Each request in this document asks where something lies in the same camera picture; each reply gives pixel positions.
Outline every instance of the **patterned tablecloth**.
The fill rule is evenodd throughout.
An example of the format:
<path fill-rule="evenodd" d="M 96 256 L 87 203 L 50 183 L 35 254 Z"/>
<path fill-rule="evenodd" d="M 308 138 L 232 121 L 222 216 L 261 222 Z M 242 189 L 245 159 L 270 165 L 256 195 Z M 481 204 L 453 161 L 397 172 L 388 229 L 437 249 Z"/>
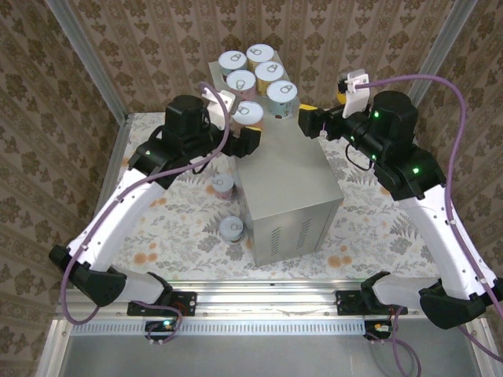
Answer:
<path fill-rule="evenodd" d="M 134 115 L 119 176 L 163 117 L 163 113 Z M 150 205 L 114 263 L 168 280 L 366 278 L 381 270 L 436 276 L 413 223 L 371 172 L 346 160 L 346 142 L 320 138 L 320 143 L 345 199 L 318 253 L 257 268 L 246 238 L 236 246 L 224 243 L 218 224 L 229 214 L 239 214 L 239 205 L 213 195 L 211 177 L 229 171 L 227 157 L 219 156 L 201 175 L 182 174 Z M 355 151 L 350 150 L 350 157 L 363 166 L 367 163 Z"/>

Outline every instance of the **patterned wallpaper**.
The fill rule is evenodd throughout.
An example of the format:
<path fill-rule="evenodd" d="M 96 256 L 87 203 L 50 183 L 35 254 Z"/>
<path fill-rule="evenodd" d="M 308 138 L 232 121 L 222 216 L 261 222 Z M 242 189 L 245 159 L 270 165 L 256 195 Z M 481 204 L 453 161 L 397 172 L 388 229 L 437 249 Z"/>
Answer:
<path fill-rule="evenodd" d="M 199 93 L 229 49 L 275 48 L 304 103 L 334 102 L 342 71 L 419 71 L 453 0 L 71 0 L 129 112 Z"/>
<path fill-rule="evenodd" d="M 468 124 L 458 152 L 453 201 L 488 265 L 503 276 L 503 2 L 478 2 L 439 74 L 459 86 Z M 445 170 L 459 107 L 446 88 L 432 86 L 421 102 L 418 140 Z M 490 322 L 503 353 L 503 323 Z"/>
<path fill-rule="evenodd" d="M 61 274 L 90 220 L 116 121 L 42 1 L 0 1 L 0 375 L 33 375 Z"/>

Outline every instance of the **metal box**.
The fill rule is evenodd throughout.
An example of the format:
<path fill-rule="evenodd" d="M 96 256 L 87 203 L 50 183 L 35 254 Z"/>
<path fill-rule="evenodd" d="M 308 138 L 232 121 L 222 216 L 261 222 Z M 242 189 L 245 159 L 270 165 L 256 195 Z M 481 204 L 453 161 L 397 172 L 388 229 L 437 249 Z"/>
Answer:
<path fill-rule="evenodd" d="M 276 54 L 275 60 L 281 62 Z M 217 90 L 228 89 L 218 62 L 210 63 Z M 260 146 L 229 159 L 257 266 L 318 251 L 343 193 L 317 140 L 303 135 L 298 112 L 275 119 L 264 107 Z"/>

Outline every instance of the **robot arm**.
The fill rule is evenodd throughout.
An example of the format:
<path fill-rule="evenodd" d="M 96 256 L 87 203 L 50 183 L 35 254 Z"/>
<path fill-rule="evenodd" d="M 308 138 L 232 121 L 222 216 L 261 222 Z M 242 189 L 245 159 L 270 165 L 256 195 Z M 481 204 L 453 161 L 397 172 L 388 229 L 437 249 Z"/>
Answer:
<path fill-rule="evenodd" d="M 446 178 L 433 155 L 413 144 L 417 110 L 410 99 L 404 93 L 384 91 L 370 107 L 369 89 L 355 89 L 367 82 L 364 71 L 352 72 L 339 84 L 339 91 L 346 93 L 345 105 L 327 112 L 301 105 L 299 126 L 311 138 L 322 129 L 330 141 L 344 137 L 369 158 L 378 182 L 419 229 L 440 279 L 378 273 L 362 284 L 362 296 L 371 311 L 389 305 L 422 309 L 441 328 L 468 322 L 484 313 L 490 300 L 447 221 Z M 481 259 L 455 211 L 453 215 L 469 252 L 501 301 L 503 280 Z"/>
<path fill-rule="evenodd" d="M 97 306 L 137 300 L 164 306 L 172 304 L 171 286 L 159 276 L 134 273 L 111 264 L 119 246 L 150 203 L 161 197 L 179 174 L 146 182 L 126 195 L 125 190 L 154 174 L 186 167 L 191 160 L 208 155 L 221 143 L 225 123 L 222 109 L 215 96 L 210 93 L 204 96 L 210 101 L 207 107 L 200 98 L 193 96 L 178 96 L 167 106 L 165 123 L 138 146 L 116 190 L 93 221 L 67 247 L 55 246 L 50 252 L 53 263 L 65 271 L 103 213 L 109 210 L 112 202 L 118 201 L 77 258 L 69 277 Z M 225 90 L 220 96 L 231 113 L 235 96 Z M 217 124 L 210 122 L 210 115 Z M 260 130 L 245 127 L 239 137 L 231 132 L 222 151 L 228 156 L 243 157 L 255 151 L 259 141 Z"/>

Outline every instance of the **white can lid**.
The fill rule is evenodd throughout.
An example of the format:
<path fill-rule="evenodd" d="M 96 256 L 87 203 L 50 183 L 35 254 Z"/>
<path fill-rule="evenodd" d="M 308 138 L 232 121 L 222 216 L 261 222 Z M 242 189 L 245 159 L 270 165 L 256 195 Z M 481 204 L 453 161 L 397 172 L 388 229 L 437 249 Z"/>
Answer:
<path fill-rule="evenodd" d="M 264 116 L 264 109 L 256 102 L 242 101 L 236 109 L 233 119 L 239 124 L 249 126 L 255 124 Z"/>
<path fill-rule="evenodd" d="M 248 90 L 255 85 L 257 79 L 250 71 L 238 69 L 227 76 L 227 85 L 234 90 Z"/>
<path fill-rule="evenodd" d="M 255 68 L 255 75 L 264 81 L 276 81 L 283 77 L 285 69 L 275 61 L 264 61 Z"/>
<path fill-rule="evenodd" d="M 243 234 L 243 222 L 237 216 L 227 216 L 222 220 L 218 230 L 223 238 L 237 240 Z"/>
<path fill-rule="evenodd" d="M 253 45 L 248 47 L 246 50 L 246 56 L 254 62 L 262 63 L 263 61 L 271 60 L 274 57 L 274 50 L 269 45 Z"/>
<path fill-rule="evenodd" d="M 267 96 L 278 104 L 293 100 L 297 95 L 297 86 L 286 80 L 276 81 L 267 88 Z"/>
<path fill-rule="evenodd" d="M 218 192 L 228 192 L 232 187 L 234 187 L 234 180 L 228 174 L 218 174 L 211 180 L 211 185 L 213 189 Z"/>
<path fill-rule="evenodd" d="M 241 51 L 225 51 L 218 58 L 218 63 L 226 69 L 238 69 L 243 67 L 246 56 Z"/>

